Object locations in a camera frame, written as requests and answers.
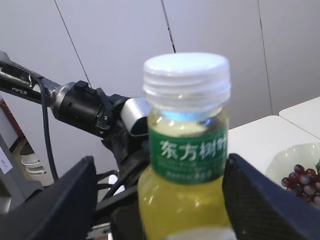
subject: white bottle cap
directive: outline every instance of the white bottle cap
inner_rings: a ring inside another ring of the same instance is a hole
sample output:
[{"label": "white bottle cap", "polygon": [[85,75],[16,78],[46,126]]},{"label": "white bottle cap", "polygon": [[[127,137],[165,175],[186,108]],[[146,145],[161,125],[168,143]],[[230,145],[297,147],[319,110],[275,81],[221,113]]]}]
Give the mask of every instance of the white bottle cap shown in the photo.
[{"label": "white bottle cap", "polygon": [[206,112],[230,98],[229,61],[201,52],[173,53],[144,63],[148,103],[174,112]]}]

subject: yellow-green liquid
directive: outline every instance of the yellow-green liquid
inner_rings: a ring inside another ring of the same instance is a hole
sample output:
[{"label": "yellow-green liquid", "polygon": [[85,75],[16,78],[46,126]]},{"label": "yellow-green liquid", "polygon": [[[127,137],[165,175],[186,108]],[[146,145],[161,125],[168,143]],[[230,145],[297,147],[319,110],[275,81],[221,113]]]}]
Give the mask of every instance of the yellow-green liquid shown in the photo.
[{"label": "yellow-green liquid", "polygon": [[[192,137],[228,127],[228,116],[218,109],[203,121],[176,121],[153,110],[148,124],[163,135]],[[230,228],[222,179],[183,185],[158,176],[149,166],[138,183],[140,215],[148,240],[164,240],[171,234],[199,227]]]}]

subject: white table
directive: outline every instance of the white table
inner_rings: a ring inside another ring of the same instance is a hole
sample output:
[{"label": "white table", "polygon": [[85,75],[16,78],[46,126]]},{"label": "white table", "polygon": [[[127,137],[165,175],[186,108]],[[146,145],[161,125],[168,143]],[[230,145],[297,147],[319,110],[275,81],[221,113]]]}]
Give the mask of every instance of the white table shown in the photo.
[{"label": "white table", "polygon": [[265,173],[274,156],[293,145],[319,139],[279,116],[267,116],[229,130],[228,151]]},{"label": "white table", "polygon": [[279,115],[320,139],[320,97],[284,109]]}]

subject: silver metal part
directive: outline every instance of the silver metal part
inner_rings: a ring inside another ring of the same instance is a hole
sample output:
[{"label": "silver metal part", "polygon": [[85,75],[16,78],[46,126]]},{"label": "silver metal part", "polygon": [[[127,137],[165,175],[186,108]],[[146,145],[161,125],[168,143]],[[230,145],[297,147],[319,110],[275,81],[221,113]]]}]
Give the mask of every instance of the silver metal part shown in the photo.
[{"label": "silver metal part", "polygon": [[48,89],[49,93],[52,95],[53,92],[57,91],[58,88],[62,87],[60,84],[51,81],[45,77],[41,79],[43,86]]},{"label": "silver metal part", "polygon": [[75,82],[69,82],[66,85],[59,86],[58,88],[55,88],[55,89],[53,89],[51,91],[50,100],[49,100],[49,106],[50,106],[50,108],[52,110],[53,115],[56,118],[59,117],[60,106],[61,106],[66,94],[69,92],[69,90],[75,84],[76,84]]},{"label": "silver metal part", "polygon": [[8,54],[6,52],[4,52],[4,51],[0,51],[0,61],[1,62],[5,62],[5,63],[11,62]]},{"label": "silver metal part", "polygon": [[139,132],[137,129],[140,127],[140,121],[146,121],[150,111],[151,106],[146,102],[144,97],[130,98],[125,102],[121,111],[121,118],[126,129],[132,136],[148,134],[147,129],[144,129],[144,132]]}]

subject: white bowl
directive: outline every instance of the white bowl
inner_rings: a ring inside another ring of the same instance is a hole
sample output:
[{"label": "white bowl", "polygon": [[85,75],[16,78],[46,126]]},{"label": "white bowl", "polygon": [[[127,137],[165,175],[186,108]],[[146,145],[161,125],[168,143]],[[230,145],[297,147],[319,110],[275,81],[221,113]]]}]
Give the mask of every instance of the white bowl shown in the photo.
[{"label": "white bowl", "polygon": [[36,162],[32,163],[26,163],[24,159],[21,159],[21,163],[26,167],[26,168],[37,168],[37,167],[42,167],[42,164],[39,160],[36,160]]},{"label": "white bowl", "polygon": [[37,156],[34,153],[23,155],[21,160],[23,161],[24,164],[33,164],[39,161],[37,159]]},{"label": "white bowl", "polygon": [[294,145],[275,155],[265,175],[282,186],[281,180],[294,171],[296,164],[302,165],[304,169],[316,170],[319,159],[320,142]]},{"label": "white bowl", "polygon": [[30,175],[42,175],[46,174],[45,168],[43,166],[38,166],[38,167],[26,167],[25,170],[30,174]]}]

